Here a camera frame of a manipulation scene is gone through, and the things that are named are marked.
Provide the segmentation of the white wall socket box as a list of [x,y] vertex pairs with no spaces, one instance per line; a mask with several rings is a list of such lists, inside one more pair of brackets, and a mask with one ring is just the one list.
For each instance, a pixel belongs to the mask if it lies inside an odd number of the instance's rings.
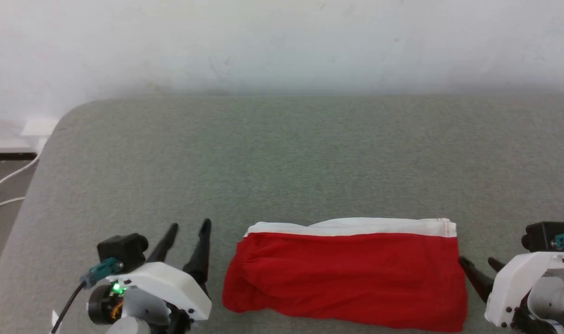
[[25,123],[21,129],[21,137],[49,137],[59,120],[51,118],[35,118]]

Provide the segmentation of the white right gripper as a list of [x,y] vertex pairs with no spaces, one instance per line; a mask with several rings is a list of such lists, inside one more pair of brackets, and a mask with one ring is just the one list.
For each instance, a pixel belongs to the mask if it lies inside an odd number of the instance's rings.
[[489,257],[488,265],[497,275],[488,277],[466,257],[459,257],[459,264],[479,298],[487,303],[484,317],[500,327],[513,322],[514,309],[548,270],[564,269],[564,252],[540,251],[515,256],[504,264]]

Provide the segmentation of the red shorts with white waistband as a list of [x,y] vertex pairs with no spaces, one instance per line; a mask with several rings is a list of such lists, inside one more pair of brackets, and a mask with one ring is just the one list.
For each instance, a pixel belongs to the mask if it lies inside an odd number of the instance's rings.
[[466,275],[447,218],[333,218],[303,226],[257,222],[224,280],[229,311],[389,328],[460,332]]

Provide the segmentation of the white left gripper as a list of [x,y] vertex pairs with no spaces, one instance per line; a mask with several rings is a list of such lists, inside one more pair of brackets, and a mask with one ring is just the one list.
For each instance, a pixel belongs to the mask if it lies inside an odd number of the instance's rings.
[[165,264],[165,259],[171,249],[179,224],[170,225],[159,243],[146,258],[146,264],[125,274],[113,274],[108,281],[117,281],[121,287],[130,292],[133,287],[170,303],[178,309],[189,312],[191,319],[206,321],[209,319],[212,302],[206,288],[209,277],[210,235],[212,222],[209,218],[203,220],[199,230],[199,241],[195,245],[190,260],[183,266],[183,271]]

